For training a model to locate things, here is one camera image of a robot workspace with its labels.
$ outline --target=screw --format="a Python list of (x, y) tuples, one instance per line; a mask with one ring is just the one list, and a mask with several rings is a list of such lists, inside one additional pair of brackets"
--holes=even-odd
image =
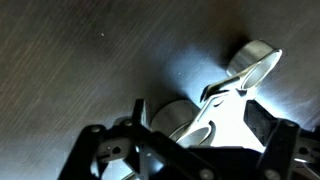
[(265, 170), (264, 175), (268, 180), (281, 180), (280, 174), (272, 169)]
[(124, 125), (125, 125), (125, 126), (132, 126), (132, 121), (126, 120), (126, 121), (124, 122)]
[(93, 133), (100, 132), (100, 128), (98, 126), (94, 126), (91, 128), (91, 132), (93, 132)]
[(200, 177), (202, 180), (212, 180), (214, 178), (214, 174), (209, 169), (202, 169), (200, 171)]

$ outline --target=black metal frame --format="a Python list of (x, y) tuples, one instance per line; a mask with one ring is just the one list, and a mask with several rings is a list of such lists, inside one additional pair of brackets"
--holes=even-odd
[[(318, 171), (319, 133), (301, 131), (298, 124), (277, 120), (263, 154), (243, 148), (182, 148), (160, 132), (150, 132), (144, 100), (137, 100), (131, 119), (109, 130), (102, 125), (80, 133), (59, 179), (101, 179), (108, 163), (123, 159), (140, 179), (290, 179), (298, 156)], [(296, 148), (312, 150), (309, 155)]]

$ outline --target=gray surface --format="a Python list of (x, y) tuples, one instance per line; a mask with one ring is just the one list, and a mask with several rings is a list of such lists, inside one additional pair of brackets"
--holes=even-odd
[(149, 115), (183, 96), (198, 102), (247, 39), (284, 50), (259, 101), (312, 128), (319, 8), (317, 0), (2, 0), (1, 179), (55, 179), (80, 129), (110, 126), (135, 98), (146, 98)]

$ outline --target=hole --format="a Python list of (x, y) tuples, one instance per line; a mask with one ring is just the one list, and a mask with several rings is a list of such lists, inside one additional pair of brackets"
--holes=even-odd
[(309, 151), (307, 148), (305, 147), (302, 147), (299, 149), (299, 153), (302, 154), (302, 155), (306, 155), (306, 154), (309, 154)]
[(115, 147), (115, 148), (113, 148), (113, 150), (112, 150), (112, 153), (113, 154), (119, 154), (121, 152), (121, 149), (119, 148), (119, 147)]

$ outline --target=bolt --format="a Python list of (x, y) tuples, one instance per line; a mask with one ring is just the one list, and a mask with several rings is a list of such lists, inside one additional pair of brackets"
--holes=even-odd
[(272, 169), (265, 170), (264, 175), (268, 180), (281, 180), (280, 174)]
[(94, 127), (91, 128), (91, 131), (93, 133), (97, 133), (97, 132), (100, 132), (100, 128), (98, 126), (94, 126)]
[(202, 169), (200, 171), (200, 177), (202, 180), (212, 180), (214, 178), (214, 174), (209, 169)]
[(290, 121), (286, 121), (286, 124), (287, 124), (289, 127), (295, 127), (295, 126), (296, 126), (293, 122), (290, 122)]
[(126, 121), (124, 122), (124, 125), (125, 125), (125, 126), (132, 126), (132, 121), (126, 120)]

